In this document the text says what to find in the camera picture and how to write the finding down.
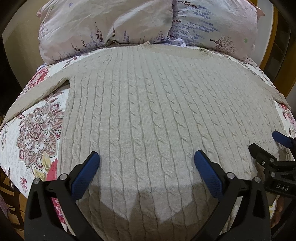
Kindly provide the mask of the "wooden headboard frame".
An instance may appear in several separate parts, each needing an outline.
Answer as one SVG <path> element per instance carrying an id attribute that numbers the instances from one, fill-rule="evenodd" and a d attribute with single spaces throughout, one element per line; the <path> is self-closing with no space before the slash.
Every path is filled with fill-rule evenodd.
<path id="1" fill-rule="evenodd" d="M 295 92 L 295 1 L 251 1 L 259 18 L 251 59 L 285 96 Z"/>

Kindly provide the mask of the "left pink floral pillow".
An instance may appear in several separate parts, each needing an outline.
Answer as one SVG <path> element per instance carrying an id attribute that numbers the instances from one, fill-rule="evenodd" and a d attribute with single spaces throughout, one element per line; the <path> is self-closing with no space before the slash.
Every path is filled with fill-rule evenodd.
<path id="1" fill-rule="evenodd" d="M 171 1 L 49 1 L 37 16 L 39 49 L 50 65 L 118 44 L 160 43 L 172 27 Z"/>

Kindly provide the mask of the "pink floral pillow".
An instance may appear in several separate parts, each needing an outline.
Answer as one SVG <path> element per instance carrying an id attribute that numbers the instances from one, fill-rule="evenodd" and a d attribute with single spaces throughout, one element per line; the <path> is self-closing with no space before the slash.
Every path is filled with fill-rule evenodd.
<path id="1" fill-rule="evenodd" d="M 245 59 L 255 48 L 264 12 L 250 1 L 173 1 L 169 36 Z"/>
<path id="2" fill-rule="evenodd" d="M 172 27 L 171 1 L 49 1 L 37 16 L 39 49 L 50 65 L 118 44 L 160 43 Z"/>

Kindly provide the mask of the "right pink floral pillow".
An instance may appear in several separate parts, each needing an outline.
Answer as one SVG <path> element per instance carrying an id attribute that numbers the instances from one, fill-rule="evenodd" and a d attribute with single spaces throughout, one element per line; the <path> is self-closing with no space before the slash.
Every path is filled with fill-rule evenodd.
<path id="1" fill-rule="evenodd" d="M 169 36 L 245 59 L 255 48 L 264 12 L 250 1 L 173 1 Z"/>

